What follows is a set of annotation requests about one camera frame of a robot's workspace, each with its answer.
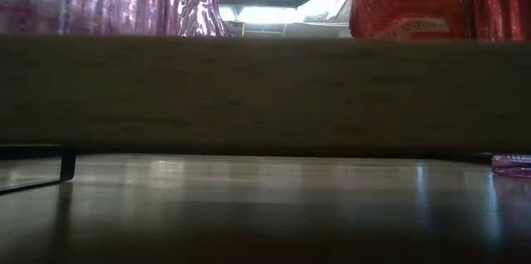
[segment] red glass bottle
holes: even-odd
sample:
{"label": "red glass bottle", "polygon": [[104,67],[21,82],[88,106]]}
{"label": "red glass bottle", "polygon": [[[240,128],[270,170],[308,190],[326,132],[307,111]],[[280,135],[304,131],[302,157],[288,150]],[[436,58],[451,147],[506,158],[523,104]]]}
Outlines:
{"label": "red glass bottle", "polygon": [[531,0],[474,0],[478,40],[531,41]]}
{"label": "red glass bottle", "polygon": [[394,40],[467,38],[464,0],[353,0],[353,37]]}

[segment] reflective floor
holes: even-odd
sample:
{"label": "reflective floor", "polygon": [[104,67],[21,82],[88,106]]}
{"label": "reflective floor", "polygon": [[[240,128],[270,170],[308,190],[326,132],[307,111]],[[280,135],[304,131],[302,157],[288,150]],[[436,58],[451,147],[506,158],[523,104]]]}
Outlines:
{"label": "reflective floor", "polygon": [[57,180],[60,171],[61,158],[0,159],[0,189]]}
{"label": "reflective floor", "polygon": [[90,156],[0,196],[0,263],[529,258],[531,182],[475,164]]}

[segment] wooden shelf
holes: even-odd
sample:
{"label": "wooden shelf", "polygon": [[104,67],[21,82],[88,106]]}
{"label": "wooden shelf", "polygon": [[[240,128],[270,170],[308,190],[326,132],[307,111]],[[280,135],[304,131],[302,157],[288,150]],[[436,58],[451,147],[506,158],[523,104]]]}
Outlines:
{"label": "wooden shelf", "polygon": [[0,143],[227,154],[531,147],[531,45],[0,37]]}

